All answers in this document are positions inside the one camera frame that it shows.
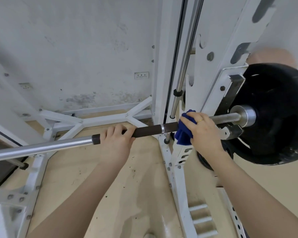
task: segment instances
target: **floor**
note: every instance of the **floor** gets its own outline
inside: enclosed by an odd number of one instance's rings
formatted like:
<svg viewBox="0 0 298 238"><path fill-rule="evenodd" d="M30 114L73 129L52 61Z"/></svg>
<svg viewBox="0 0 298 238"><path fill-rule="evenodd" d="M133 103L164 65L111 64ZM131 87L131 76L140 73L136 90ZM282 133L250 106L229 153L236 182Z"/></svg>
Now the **floor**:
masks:
<svg viewBox="0 0 298 238"><path fill-rule="evenodd" d="M107 127L87 128L77 137L96 134ZM74 148L59 151L51 157L29 232L88 176L98 162L98 149L97 145ZM237 156L234 160L298 216L298 161L261 166ZM220 182L214 173L199 163L194 152L188 158L184 172L189 205L206 202L208 210L204 212L211 214L214 220L207 226L218 230L216 237L236 238L233 222L216 189ZM24 184L26 178L26 171L18 169L3 187L16 188ZM157 238L183 237L159 144L153 137L135 140L130 158L101 200L85 237L142 238L146 232L155 233Z"/></svg>

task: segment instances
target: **electrical outlet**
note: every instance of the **electrical outlet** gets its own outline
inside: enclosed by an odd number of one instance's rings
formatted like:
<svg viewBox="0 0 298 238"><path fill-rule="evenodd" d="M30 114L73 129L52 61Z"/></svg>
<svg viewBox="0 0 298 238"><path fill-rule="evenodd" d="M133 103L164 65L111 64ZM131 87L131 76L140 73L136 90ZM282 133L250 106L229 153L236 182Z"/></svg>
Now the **electrical outlet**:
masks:
<svg viewBox="0 0 298 238"><path fill-rule="evenodd" d="M23 89L32 89L33 87L31 86L30 83L24 82L24 83L19 83L20 87Z"/></svg>
<svg viewBox="0 0 298 238"><path fill-rule="evenodd" d="M135 79L149 78L149 72L135 73Z"/></svg>

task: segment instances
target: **cleaning cloth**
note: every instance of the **cleaning cloth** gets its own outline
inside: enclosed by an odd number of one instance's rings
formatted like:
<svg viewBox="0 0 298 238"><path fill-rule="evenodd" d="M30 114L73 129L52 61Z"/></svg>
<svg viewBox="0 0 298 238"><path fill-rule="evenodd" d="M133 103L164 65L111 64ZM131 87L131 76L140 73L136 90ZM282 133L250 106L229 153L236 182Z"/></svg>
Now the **cleaning cloth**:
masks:
<svg viewBox="0 0 298 238"><path fill-rule="evenodd" d="M190 117L187 115L187 113L183 113L182 114L182 117L185 117L187 118L188 120L192 121L193 123L196 124L194 118ZM190 129L188 129L184 123L182 123L181 120L179 120L179 127L178 127L178 131L175 133L175 136L174 136L178 142L177 144L180 144L180 145L191 145L191 138L193 138L193 134L192 132L190 131Z"/></svg>

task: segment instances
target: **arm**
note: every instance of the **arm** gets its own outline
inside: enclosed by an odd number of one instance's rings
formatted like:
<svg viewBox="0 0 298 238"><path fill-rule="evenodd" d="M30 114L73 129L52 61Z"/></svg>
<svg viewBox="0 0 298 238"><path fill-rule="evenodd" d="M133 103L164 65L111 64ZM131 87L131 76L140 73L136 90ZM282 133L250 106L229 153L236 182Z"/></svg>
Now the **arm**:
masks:
<svg viewBox="0 0 298 238"><path fill-rule="evenodd" d="M203 113L181 117L191 130L192 145L218 175L235 211L251 238L298 237L298 218L242 170L223 150L218 129Z"/></svg>
<svg viewBox="0 0 298 238"><path fill-rule="evenodd" d="M101 133L100 161L87 179L29 235L29 238L84 237L95 210L126 163L135 126L118 124Z"/></svg>

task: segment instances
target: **hex bolt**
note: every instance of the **hex bolt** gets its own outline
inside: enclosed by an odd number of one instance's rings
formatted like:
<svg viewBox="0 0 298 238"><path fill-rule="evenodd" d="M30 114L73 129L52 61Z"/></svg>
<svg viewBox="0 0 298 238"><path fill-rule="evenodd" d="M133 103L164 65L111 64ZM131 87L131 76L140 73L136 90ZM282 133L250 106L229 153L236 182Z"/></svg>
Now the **hex bolt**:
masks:
<svg viewBox="0 0 298 238"><path fill-rule="evenodd" d="M214 52L208 53L207 54L207 60L211 62L213 59L214 59Z"/></svg>

